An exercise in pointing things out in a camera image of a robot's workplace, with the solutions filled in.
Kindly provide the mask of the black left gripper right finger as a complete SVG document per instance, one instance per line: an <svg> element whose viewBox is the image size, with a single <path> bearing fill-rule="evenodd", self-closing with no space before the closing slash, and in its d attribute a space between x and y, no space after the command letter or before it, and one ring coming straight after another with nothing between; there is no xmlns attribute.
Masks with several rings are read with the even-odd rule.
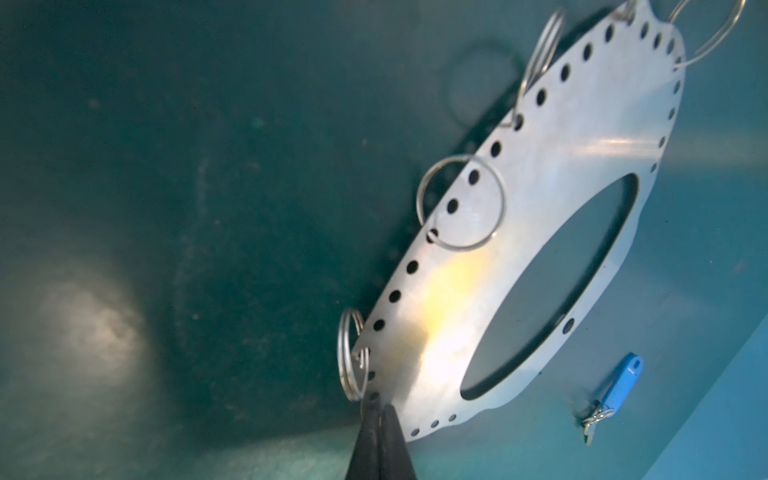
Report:
<svg viewBox="0 0 768 480"><path fill-rule="evenodd" d="M380 415L380 478L417 479L397 412L392 405L384 406Z"/></svg>

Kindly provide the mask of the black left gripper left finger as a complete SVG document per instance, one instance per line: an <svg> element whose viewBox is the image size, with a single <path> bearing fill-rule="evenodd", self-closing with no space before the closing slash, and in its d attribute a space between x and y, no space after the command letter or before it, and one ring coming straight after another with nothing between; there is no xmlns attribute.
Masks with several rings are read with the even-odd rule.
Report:
<svg viewBox="0 0 768 480"><path fill-rule="evenodd" d="M379 480L379 426L378 401L365 400L361 404L361 424L345 475L346 480Z"/></svg>

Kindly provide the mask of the grey oval keyring plate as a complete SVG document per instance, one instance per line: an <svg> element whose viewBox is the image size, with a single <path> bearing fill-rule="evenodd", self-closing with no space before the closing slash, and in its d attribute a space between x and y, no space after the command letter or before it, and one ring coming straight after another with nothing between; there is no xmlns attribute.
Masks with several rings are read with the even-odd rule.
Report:
<svg viewBox="0 0 768 480"><path fill-rule="evenodd" d="M677 14L627 1L567 50L564 15L544 28L515 103L472 153L420 228L367 316L347 309L337 361L351 401L398 414L412 442L520 395L609 286L634 241L683 96L686 70L738 22L743 2L695 52ZM585 284L529 353L488 391L461 393L494 316L556 233L609 186L634 190Z"/></svg>

